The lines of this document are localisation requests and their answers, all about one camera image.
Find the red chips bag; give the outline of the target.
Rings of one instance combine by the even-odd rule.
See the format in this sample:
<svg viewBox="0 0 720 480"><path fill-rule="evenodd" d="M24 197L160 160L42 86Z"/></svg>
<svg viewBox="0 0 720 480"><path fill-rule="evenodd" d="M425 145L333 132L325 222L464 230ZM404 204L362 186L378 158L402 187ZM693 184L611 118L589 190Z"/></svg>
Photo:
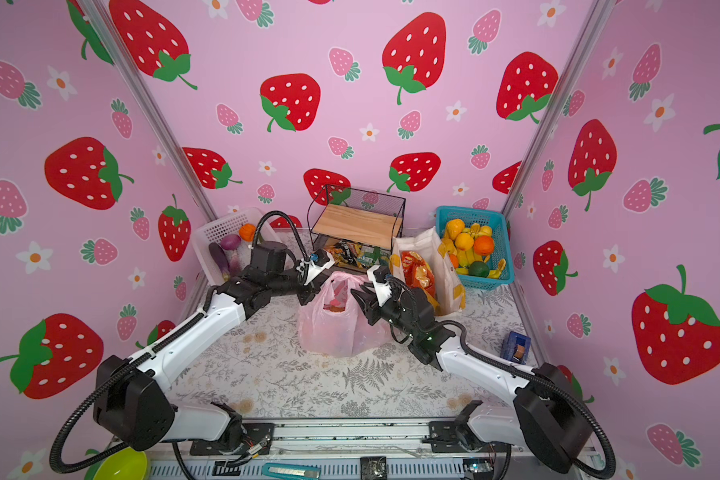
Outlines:
<svg viewBox="0 0 720 480"><path fill-rule="evenodd" d="M422 289L430 302L436 301L436 283L434 273L427 261L415 251L401 253L403 275L411 288Z"/></svg>

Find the pink plastic grocery bag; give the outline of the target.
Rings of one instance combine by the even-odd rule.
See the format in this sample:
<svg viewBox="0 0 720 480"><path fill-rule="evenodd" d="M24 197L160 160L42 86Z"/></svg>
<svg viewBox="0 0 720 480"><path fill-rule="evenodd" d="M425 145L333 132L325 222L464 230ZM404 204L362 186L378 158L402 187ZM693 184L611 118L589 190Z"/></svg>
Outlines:
<svg viewBox="0 0 720 480"><path fill-rule="evenodd" d="M351 295L364 279L335 272L323 283L315 298L299 309L298 340L312 353L332 357L352 357L378 348L392 340L381 323L371 326L358 302Z"/></svg>

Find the white canvas tote bag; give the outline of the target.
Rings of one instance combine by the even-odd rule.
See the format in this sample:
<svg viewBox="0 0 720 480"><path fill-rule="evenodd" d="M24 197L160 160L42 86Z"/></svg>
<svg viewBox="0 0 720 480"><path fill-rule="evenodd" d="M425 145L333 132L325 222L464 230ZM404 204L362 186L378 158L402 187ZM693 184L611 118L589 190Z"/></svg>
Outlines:
<svg viewBox="0 0 720 480"><path fill-rule="evenodd" d="M413 237L393 240L389 267L395 277L405 281L401 262L403 251L419 253L431 267L436 283L436 301L431 303L437 316L454 314L465 308L466 290L435 228L424 230Z"/></svg>

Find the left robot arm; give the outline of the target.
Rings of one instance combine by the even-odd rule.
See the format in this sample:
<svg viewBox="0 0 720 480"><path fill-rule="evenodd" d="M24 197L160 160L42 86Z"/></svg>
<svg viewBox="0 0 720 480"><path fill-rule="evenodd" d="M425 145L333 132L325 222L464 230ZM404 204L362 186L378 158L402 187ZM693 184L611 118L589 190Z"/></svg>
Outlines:
<svg viewBox="0 0 720 480"><path fill-rule="evenodd" d="M49 454L50 468L59 474L86 469L130 447L145 451L159 443L206 442L223 453L240 453L246 444L242 417L214 403L192 406L171 403L167 392L179 374L227 332L242 325L271 299L294 295L309 303L327 279L335 261L322 249L303 251L292 268L292 252L276 241L255 240L249 264L237 276L212 286L204 302L168 335L128 358L111 356L97 369L96 388L66 420ZM68 464L63 447L86 412L118 439L118 444Z"/></svg>

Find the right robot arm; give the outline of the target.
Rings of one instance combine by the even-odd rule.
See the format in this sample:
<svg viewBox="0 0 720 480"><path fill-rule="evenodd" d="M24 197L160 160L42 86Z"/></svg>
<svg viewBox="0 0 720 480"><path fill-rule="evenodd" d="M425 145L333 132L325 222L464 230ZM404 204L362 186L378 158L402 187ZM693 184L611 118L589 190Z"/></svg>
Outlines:
<svg viewBox="0 0 720 480"><path fill-rule="evenodd" d="M513 408L494 415L480 405L461 417L466 438L528 449L543 465L565 474L576 467L596 479L614 476L613 446L589 407L554 365L537 368L471 346L460 322L439 320L424 290L413 289L387 269L374 267L350 291L370 325L389 325L393 339L422 364L460 376Z"/></svg>

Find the snack bag under shelf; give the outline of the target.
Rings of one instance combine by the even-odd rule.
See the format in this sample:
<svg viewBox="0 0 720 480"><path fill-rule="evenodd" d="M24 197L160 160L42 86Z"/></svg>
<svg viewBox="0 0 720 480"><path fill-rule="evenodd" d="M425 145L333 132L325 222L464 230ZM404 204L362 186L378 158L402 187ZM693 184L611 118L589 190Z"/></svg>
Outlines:
<svg viewBox="0 0 720 480"><path fill-rule="evenodd" d="M391 252L378 246L371 246L347 240L327 244L324 250L330 253L335 262L344 268L367 270L373 266L386 266Z"/></svg>

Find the toy long purple eggplant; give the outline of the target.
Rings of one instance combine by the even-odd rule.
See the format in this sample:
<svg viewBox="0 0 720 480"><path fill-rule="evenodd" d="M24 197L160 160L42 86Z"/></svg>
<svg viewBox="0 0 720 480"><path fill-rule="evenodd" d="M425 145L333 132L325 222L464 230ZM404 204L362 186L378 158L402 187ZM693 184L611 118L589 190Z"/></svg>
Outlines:
<svg viewBox="0 0 720 480"><path fill-rule="evenodd" d="M228 281L231 278L231 273L229 270L229 262L224 249L218 243L212 242L208 245L208 251L212 257L212 260L219 269L223 281Z"/></svg>

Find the toy yellow lemon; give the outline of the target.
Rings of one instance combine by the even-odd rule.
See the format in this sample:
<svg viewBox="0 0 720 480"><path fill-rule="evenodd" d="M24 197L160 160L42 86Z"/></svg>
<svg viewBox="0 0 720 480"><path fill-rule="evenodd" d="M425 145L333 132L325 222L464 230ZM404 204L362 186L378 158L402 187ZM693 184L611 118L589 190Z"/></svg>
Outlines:
<svg viewBox="0 0 720 480"><path fill-rule="evenodd" d="M473 248L474 239L470 233L461 232L456 236L454 245L460 251L469 251Z"/></svg>

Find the toy avocado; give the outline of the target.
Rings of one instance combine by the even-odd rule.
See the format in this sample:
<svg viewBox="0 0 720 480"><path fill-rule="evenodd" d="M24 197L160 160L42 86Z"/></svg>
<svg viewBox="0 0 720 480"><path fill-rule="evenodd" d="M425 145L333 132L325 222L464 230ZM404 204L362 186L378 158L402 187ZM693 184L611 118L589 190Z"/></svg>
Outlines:
<svg viewBox="0 0 720 480"><path fill-rule="evenodd" d="M487 278L490 271L490 266L482 261L474 261L468 267L468 274L479 278Z"/></svg>

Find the toy orange fruit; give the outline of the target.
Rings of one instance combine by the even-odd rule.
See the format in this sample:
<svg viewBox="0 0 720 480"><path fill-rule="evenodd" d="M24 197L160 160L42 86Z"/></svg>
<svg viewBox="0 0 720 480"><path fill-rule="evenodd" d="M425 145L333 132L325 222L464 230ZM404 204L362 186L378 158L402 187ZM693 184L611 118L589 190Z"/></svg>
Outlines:
<svg viewBox="0 0 720 480"><path fill-rule="evenodd" d="M473 251L477 256L486 257L493 254L495 242L491 236L482 235L474 240Z"/></svg>

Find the teal plastic basket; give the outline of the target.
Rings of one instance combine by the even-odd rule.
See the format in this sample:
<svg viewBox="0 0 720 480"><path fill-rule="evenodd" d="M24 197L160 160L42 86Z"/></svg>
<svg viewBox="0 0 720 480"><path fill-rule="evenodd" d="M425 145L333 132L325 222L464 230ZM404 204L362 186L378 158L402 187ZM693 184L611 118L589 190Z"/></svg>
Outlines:
<svg viewBox="0 0 720 480"><path fill-rule="evenodd" d="M488 291L514 282L508 224L502 214L441 206L435 226L446 265L456 269L465 287Z"/></svg>

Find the blue box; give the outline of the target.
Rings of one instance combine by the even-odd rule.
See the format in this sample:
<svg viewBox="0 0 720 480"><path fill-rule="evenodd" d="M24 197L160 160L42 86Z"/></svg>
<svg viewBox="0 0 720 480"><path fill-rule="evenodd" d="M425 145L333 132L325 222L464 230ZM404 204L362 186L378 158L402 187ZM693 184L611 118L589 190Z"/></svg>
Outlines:
<svg viewBox="0 0 720 480"><path fill-rule="evenodd" d="M501 358L513 363L525 365L532 348L532 339L516 331L510 331L505 337Z"/></svg>

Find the green plastic bowl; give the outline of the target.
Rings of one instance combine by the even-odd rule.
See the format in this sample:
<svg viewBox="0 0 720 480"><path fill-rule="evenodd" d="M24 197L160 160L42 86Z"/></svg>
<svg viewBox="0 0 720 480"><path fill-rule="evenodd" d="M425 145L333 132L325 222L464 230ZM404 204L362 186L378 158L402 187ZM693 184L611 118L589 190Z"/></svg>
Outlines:
<svg viewBox="0 0 720 480"><path fill-rule="evenodd" d="M148 477L149 460L144 452L132 448L121 450L94 465L87 479L144 480Z"/></svg>

